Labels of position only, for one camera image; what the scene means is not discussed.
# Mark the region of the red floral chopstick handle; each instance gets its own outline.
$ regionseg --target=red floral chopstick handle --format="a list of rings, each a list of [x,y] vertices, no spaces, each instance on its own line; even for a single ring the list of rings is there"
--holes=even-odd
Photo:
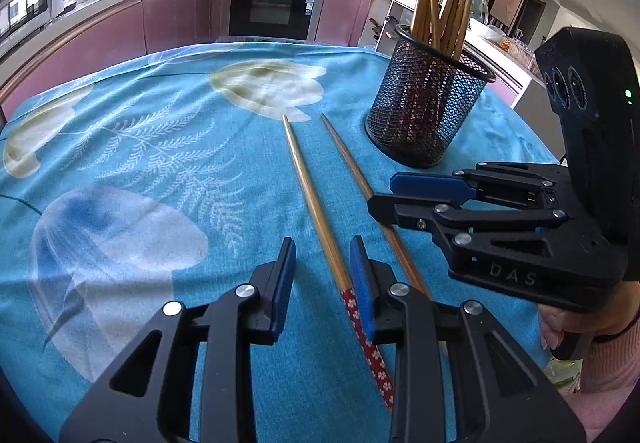
[[[385,361],[382,359],[382,354],[380,353],[378,346],[369,342],[369,340],[367,340],[367,335],[365,335],[362,330],[360,312],[358,311],[358,304],[356,302],[356,294],[353,292],[353,289],[346,289],[340,293],[340,295],[342,296],[342,301],[344,302],[344,306],[347,309],[349,318],[351,319],[353,329],[356,331],[356,335],[358,336],[360,346],[364,351],[369,368],[373,373],[373,378],[376,380],[382,400],[385,402],[388,409],[392,409],[394,406],[394,385],[389,373],[386,371]]]

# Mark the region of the pen holder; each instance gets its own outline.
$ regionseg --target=pen holder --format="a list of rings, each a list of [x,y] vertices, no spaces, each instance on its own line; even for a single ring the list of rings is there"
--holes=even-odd
[[[396,26],[399,36],[365,128],[386,156],[412,168],[437,165],[494,72],[468,51],[454,60]]]

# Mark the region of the wire mesh basket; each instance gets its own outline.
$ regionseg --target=wire mesh basket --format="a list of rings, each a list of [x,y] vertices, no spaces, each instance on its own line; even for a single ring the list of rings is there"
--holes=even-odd
[[[369,139],[385,155],[412,168],[437,165],[494,72],[464,51],[460,61],[409,35],[399,36],[369,111]]]

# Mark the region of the pink sleeve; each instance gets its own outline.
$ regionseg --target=pink sleeve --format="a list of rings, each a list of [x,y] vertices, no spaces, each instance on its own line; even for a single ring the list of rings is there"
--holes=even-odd
[[[580,394],[565,399],[593,441],[613,420],[640,378],[640,322],[616,340],[594,343],[584,359]]]

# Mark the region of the oven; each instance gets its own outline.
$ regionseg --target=oven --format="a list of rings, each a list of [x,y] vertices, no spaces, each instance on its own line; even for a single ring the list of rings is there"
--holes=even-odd
[[[322,1],[231,0],[226,35],[229,41],[313,42]]]

